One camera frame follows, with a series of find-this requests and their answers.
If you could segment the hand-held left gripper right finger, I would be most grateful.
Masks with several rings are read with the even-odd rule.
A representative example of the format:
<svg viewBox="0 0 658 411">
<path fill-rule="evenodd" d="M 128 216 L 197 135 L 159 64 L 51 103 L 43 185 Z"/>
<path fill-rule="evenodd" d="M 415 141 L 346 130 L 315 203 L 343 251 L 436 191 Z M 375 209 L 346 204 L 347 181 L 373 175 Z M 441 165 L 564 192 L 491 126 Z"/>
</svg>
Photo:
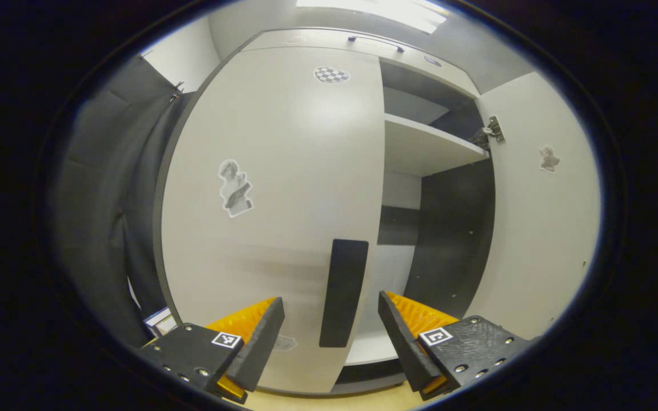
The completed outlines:
<svg viewBox="0 0 658 411">
<path fill-rule="evenodd" d="M 422 400 L 483 379 L 535 342 L 483 317 L 457 319 L 389 291 L 379 292 L 377 312 Z"/>
</svg>

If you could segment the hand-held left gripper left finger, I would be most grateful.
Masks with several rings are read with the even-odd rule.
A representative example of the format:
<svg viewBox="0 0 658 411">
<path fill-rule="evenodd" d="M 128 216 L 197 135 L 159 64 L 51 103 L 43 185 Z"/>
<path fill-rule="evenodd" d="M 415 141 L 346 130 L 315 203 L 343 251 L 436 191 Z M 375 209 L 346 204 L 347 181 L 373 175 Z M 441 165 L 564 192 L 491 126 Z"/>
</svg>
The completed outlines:
<svg viewBox="0 0 658 411">
<path fill-rule="evenodd" d="M 178 325 L 138 354 L 172 379 L 244 404 L 258 387 L 284 318 L 282 297 L 270 297 L 207 326 Z"/>
</svg>

